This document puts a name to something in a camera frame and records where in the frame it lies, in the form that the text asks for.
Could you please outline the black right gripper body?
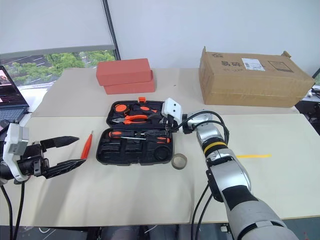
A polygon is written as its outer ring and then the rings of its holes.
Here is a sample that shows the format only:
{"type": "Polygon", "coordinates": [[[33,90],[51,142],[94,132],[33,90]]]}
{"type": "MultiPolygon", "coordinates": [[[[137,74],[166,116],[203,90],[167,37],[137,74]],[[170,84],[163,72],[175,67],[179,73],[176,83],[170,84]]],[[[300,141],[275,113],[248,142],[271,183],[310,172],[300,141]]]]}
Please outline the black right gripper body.
{"type": "Polygon", "coordinates": [[[174,117],[170,114],[168,114],[167,116],[163,116],[161,123],[164,124],[164,129],[166,132],[175,132],[174,128],[175,128],[175,120],[174,117]]]}

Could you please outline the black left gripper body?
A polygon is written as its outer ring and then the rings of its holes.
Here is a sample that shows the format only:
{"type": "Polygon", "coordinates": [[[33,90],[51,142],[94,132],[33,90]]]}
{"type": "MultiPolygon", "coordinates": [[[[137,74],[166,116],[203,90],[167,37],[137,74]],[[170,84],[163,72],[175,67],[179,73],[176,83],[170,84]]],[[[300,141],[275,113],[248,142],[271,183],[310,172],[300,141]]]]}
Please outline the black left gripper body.
{"type": "Polygon", "coordinates": [[[25,176],[48,177],[50,165],[49,160],[44,156],[46,151],[45,141],[36,141],[27,146],[17,162],[21,173],[25,176]]]}

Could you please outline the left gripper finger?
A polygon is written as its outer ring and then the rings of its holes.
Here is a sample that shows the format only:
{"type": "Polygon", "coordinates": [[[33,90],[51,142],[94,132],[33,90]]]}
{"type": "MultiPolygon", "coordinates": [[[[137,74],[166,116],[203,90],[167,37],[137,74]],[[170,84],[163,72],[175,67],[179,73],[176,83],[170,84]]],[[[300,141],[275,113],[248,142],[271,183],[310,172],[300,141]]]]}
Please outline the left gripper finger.
{"type": "Polygon", "coordinates": [[[45,170],[44,177],[50,179],[59,175],[66,174],[73,169],[82,165],[86,159],[71,159],[58,163],[56,166],[49,167],[45,170]]]}
{"type": "Polygon", "coordinates": [[[40,145],[41,145],[42,151],[46,152],[47,149],[50,149],[50,148],[60,148],[60,147],[68,146],[78,141],[79,139],[80,139],[79,137],[75,137],[75,136],[60,136],[60,137],[41,140],[40,145]]]}

